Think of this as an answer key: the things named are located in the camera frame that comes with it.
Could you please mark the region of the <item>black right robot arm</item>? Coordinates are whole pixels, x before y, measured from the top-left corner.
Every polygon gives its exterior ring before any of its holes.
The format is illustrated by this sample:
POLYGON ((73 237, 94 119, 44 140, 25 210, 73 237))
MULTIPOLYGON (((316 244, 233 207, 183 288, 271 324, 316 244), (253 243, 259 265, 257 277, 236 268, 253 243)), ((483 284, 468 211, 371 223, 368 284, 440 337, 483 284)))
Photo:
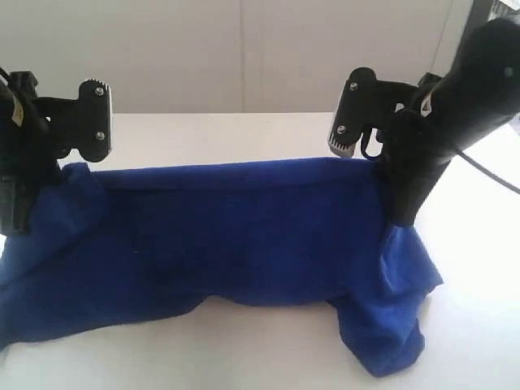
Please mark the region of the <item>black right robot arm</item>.
POLYGON ((391 122, 383 172, 394 224, 409 226, 451 160, 519 112, 519 24, 498 18, 465 40, 452 69, 391 122))

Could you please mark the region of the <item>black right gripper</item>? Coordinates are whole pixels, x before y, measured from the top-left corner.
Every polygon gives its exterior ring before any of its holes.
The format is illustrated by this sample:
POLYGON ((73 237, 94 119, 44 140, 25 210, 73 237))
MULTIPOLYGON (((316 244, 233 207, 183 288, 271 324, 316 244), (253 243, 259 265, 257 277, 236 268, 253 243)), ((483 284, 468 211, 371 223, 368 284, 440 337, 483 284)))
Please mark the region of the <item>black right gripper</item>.
POLYGON ((389 215, 397 226, 411 226, 448 164, 437 164, 430 154, 435 143, 420 109, 441 77, 426 73, 407 93, 404 107, 390 119, 384 132, 380 159, 391 201, 389 215))

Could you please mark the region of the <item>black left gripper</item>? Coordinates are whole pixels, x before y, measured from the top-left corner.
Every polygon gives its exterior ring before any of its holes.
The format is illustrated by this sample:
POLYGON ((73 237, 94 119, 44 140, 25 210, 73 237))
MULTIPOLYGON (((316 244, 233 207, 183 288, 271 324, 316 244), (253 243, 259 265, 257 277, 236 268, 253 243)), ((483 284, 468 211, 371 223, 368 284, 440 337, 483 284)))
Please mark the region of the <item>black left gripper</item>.
POLYGON ((29 231, 28 217, 42 187, 61 181, 50 131, 33 100, 30 71, 1 72, 1 234, 29 231))

